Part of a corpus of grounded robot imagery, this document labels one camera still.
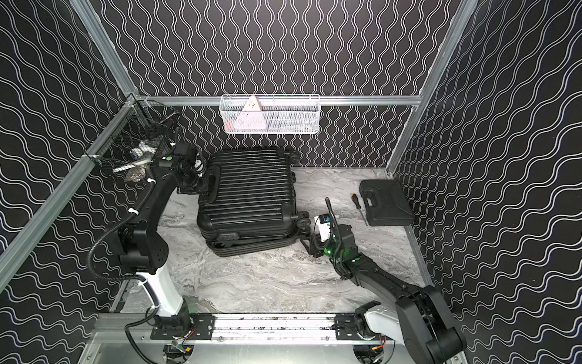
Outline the black ribbed hard-shell suitcase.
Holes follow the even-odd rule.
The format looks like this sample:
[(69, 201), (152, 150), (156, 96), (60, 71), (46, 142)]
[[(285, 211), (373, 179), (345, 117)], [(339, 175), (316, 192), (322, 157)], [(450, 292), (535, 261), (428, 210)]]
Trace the black ribbed hard-shell suitcase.
[(199, 190), (197, 225), (220, 257), (287, 247), (307, 238), (309, 214), (296, 204), (297, 151), (281, 148), (214, 154)]

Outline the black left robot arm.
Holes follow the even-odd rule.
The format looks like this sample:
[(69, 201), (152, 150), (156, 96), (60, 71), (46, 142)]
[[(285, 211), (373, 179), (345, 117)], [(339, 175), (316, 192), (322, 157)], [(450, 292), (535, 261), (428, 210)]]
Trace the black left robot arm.
[[(177, 292), (167, 267), (169, 246), (158, 232), (159, 221), (171, 195), (197, 194), (204, 164), (199, 151), (189, 143), (178, 143), (154, 158), (145, 168), (148, 190), (138, 206), (128, 210), (128, 216), (109, 227), (93, 244), (87, 256), (87, 268), (93, 277), (103, 281), (136, 280), (142, 284), (151, 302), (153, 319), (158, 327), (173, 329), (177, 335), (190, 330), (187, 304)], [(105, 275), (94, 266), (97, 248), (113, 243), (114, 261), (122, 275)]]

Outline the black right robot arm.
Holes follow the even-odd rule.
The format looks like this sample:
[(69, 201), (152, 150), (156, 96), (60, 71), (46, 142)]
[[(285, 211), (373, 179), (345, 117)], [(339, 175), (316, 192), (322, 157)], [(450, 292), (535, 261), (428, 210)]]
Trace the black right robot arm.
[(310, 255), (326, 256), (341, 279), (377, 296), (355, 313), (363, 338), (381, 335), (402, 344), (416, 363), (445, 363), (465, 350), (465, 335), (434, 286), (422, 288), (382, 269), (359, 251), (351, 226), (333, 214), (301, 214), (296, 226)]

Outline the silver items in black basket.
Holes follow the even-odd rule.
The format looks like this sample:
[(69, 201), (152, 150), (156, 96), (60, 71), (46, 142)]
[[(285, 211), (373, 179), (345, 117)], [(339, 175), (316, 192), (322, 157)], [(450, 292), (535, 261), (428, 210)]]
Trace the silver items in black basket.
[(130, 161), (122, 162), (114, 167), (112, 172), (122, 177), (125, 182), (140, 182), (146, 177), (146, 166), (152, 161), (157, 148), (141, 141), (137, 147), (130, 150)]

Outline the black plastic tool case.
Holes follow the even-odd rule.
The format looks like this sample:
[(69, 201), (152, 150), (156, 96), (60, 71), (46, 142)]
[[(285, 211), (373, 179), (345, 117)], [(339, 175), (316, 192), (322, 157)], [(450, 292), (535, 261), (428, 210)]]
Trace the black plastic tool case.
[(359, 192), (370, 226), (407, 226), (414, 222), (415, 215), (397, 180), (363, 180)]

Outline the pink triangular card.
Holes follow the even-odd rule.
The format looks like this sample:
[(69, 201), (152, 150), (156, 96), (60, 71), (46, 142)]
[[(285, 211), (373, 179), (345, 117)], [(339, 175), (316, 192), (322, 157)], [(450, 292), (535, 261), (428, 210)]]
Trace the pink triangular card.
[(260, 102), (255, 95), (251, 95), (242, 111), (238, 113), (233, 122), (233, 130), (236, 132), (250, 133), (267, 129)]

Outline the black handled screwdriver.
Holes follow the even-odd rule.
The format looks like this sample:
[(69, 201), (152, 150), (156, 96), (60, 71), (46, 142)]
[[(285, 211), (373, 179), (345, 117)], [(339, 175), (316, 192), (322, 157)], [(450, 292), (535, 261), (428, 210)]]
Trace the black handled screwdriver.
[(354, 204), (355, 208), (356, 208), (356, 209), (357, 209), (357, 211), (359, 212), (360, 216), (362, 217), (362, 220), (363, 220), (363, 222), (364, 222), (365, 226), (368, 226), (368, 222), (367, 222), (367, 220), (366, 220), (366, 218), (365, 218), (365, 215), (364, 215), (364, 212), (363, 212), (363, 210), (362, 210), (362, 205), (361, 205), (361, 203), (359, 202), (359, 197), (358, 197), (356, 194), (351, 194), (351, 195), (350, 195), (350, 198), (351, 198), (351, 200), (352, 200), (352, 202), (353, 202), (353, 204)]

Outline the aluminium frame crossbar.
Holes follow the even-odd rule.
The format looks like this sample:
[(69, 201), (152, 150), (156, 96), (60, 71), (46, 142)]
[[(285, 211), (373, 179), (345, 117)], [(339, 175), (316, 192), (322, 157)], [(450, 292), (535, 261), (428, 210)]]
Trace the aluminium frame crossbar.
[[(320, 106), (419, 106), (420, 96), (320, 96), (320, 95), (256, 95), (261, 103), (299, 105), (319, 103)], [(138, 100), (177, 107), (218, 107), (222, 101), (246, 101), (249, 95), (223, 96), (137, 96)]]

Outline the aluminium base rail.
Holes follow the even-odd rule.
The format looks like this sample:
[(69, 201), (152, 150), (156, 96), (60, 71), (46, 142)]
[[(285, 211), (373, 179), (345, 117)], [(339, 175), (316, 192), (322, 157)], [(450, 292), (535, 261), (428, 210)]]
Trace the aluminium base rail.
[(465, 338), (447, 318), (398, 318), (371, 302), (347, 313), (194, 313), (174, 337), (140, 314), (103, 314), (80, 363), (464, 363)]

